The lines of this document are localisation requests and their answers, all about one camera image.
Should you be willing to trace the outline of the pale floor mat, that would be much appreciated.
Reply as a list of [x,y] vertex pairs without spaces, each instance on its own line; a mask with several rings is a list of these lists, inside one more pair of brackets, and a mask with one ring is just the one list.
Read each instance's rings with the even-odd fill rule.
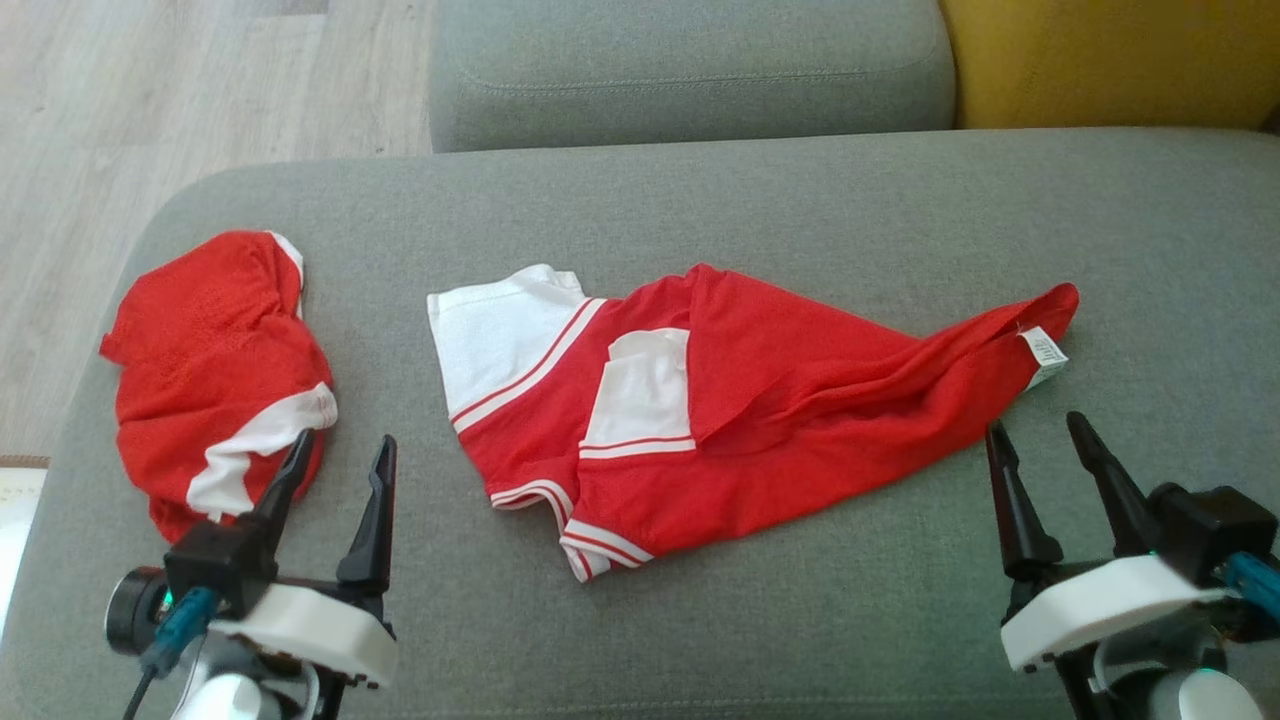
[[0,642],[50,462],[45,456],[0,456]]

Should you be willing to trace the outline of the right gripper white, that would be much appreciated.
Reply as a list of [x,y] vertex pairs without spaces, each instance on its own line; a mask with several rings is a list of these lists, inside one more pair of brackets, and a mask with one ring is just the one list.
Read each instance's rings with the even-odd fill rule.
[[[1000,629],[1010,667],[1055,671],[1073,720],[1230,720],[1216,626],[1230,592],[1199,588],[1147,555],[1147,498],[1083,413],[1068,413],[1066,425],[1094,478],[1117,560],[1052,584],[1011,612]],[[988,427],[986,455],[1004,574],[1037,582],[1064,552],[1027,493],[1004,423]]]

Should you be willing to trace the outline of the grey sofa back cushion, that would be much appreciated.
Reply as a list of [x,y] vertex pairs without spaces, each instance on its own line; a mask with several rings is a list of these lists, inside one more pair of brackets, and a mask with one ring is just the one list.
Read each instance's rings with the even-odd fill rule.
[[950,129],[938,0],[438,0],[436,152]]

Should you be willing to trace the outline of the grey sofa seat cushion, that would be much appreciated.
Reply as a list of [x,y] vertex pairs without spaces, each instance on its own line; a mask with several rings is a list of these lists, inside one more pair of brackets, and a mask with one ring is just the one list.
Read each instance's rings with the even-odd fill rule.
[[1064,416],[1135,482],[1280,512],[1280,138],[1005,129],[457,152],[229,170],[154,213],[120,288],[228,229],[306,263],[339,421],[282,570],[332,577],[384,434],[399,673],[340,720],[1048,720],[1004,657],[986,454],[746,539],[577,583],[544,506],[494,511],[445,419],[429,293],[547,263],[621,296],[698,263],[924,334],[1074,283],[1062,373],[1007,414],[1070,559],[1108,527]]

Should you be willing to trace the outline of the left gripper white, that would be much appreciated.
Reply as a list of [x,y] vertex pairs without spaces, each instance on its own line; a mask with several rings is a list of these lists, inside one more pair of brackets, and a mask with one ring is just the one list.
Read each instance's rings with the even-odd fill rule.
[[[238,516],[251,546],[274,560],[316,430],[302,430],[260,500]],[[370,495],[337,582],[269,585],[247,618],[207,626],[207,720],[339,720],[349,691],[385,689],[399,647],[384,618],[390,585],[398,448],[393,436],[367,474]]]

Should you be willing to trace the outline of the red white jersey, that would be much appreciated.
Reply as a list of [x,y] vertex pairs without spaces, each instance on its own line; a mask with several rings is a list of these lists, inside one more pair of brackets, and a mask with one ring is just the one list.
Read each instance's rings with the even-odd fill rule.
[[494,509],[545,503],[581,583],[902,480],[1066,361],[1055,286],[925,337],[707,264],[620,299],[545,264],[428,297]]

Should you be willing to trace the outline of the red white mesh shorts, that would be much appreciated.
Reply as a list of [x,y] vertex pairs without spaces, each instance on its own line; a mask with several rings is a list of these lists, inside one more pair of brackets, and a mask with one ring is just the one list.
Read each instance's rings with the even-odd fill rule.
[[261,500],[305,430],[314,483],[335,382],[303,319],[305,260],[271,231],[229,231],[141,275],[100,354],[118,365],[116,448],[175,543],[201,521],[229,524]]

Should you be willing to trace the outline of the yellow cushion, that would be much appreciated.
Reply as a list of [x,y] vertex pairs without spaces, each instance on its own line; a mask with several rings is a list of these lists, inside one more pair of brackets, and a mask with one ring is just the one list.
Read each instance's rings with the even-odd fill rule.
[[966,129],[1257,129],[1280,108],[1280,0],[940,0]]

